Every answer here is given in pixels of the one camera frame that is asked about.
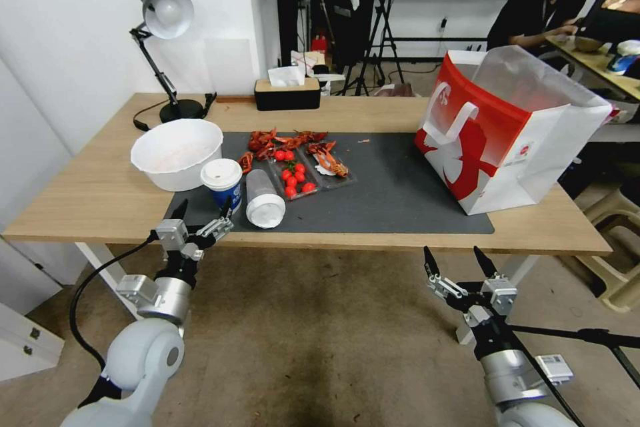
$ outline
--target wooden table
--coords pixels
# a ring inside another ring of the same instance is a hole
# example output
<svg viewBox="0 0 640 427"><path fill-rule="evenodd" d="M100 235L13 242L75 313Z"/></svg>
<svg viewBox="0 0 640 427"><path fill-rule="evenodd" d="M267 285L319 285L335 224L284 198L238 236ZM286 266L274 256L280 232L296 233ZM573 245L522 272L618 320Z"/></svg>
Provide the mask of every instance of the wooden table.
<svg viewBox="0 0 640 427"><path fill-rule="evenodd" d="M202 95L191 98L204 101ZM94 266L113 258L104 244L138 244L162 220L172 193L155 187L129 161L141 135L133 114L161 101L161 94L137 93L85 146L35 201L6 229L7 238L75 242ZM342 132L414 132L426 106L423 98L326 97L320 109L259 112L249 98L220 99L208 120L223 131L312 129ZM139 117L158 123L151 110ZM539 255L608 254L611 249L567 194L556 185L538 205L489 214L495 228L483 234L312 234L231 232L227 246L352 250L422 248L513 256L507 273L518 282ZM102 272L115 288L124 271L118 264ZM132 305L127 307L135 312Z"/></svg>
<svg viewBox="0 0 640 427"><path fill-rule="evenodd" d="M595 52L585 53L576 50L573 39L558 41L555 38L549 38L547 41L552 44L566 60L591 72L599 79L608 83L614 90L640 102L640 80L625 77L624 75L614 75L608 72L607 65L611 61L612 55L607 54L608 48L605 46L602 46Z"/></svg>

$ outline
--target desk lamp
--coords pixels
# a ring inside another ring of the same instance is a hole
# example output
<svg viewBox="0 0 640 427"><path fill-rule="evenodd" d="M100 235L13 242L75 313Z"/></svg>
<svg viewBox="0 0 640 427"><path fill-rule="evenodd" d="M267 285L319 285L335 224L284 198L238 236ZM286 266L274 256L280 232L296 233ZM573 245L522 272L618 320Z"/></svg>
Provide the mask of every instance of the desk lamp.
<svg viewBox="0 0 640 427"><path fill-rule="evenodd" d="M199 102L176 99L176 88L158 69L145 47L145 40L149 37L172 39L186 32L193 19L191 0L142 0L142 18L144 22L129 33L138 43L155 77L169 96L169 103L160 110L160 120L164 123L181 118L204 118L207 112Z"/></svg>

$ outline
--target black shirt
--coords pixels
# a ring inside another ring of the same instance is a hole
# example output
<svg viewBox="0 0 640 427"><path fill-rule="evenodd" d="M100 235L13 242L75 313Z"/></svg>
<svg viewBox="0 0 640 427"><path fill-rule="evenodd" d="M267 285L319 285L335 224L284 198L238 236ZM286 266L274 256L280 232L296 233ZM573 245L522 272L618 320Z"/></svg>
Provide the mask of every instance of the black shirt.
<svg viewBox="0 0 640 427"><path fill-rule="evenodd" d="M576 18L586 0L507 0L487 37L487 49L509 44L509 37L538 35Z"/></svg>

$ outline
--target person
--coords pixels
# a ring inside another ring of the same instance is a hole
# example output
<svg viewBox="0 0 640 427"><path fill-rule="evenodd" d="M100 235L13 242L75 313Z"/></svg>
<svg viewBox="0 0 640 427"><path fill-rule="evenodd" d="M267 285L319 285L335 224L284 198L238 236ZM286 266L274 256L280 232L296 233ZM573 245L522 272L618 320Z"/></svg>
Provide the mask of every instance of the person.
<svg viewBox="0 0 640 427"><path fill-rule="evenodd" d="M487 38L487 49L519 45L534 55L544 52L548 36L574 35L576 17L586 0L508 0Z"/></svg>

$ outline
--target shopping bag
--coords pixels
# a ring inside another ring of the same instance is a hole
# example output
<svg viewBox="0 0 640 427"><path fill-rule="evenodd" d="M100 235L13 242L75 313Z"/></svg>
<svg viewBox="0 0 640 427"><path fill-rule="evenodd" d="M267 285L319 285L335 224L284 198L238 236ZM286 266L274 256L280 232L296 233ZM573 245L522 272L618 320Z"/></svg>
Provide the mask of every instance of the shopping bag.
<svg viewBox="0 0 640 427"><path fill-rule="evenodd" d="M520 47L449 51L415 145L478 214L542 200L610 113Z"/></svg>

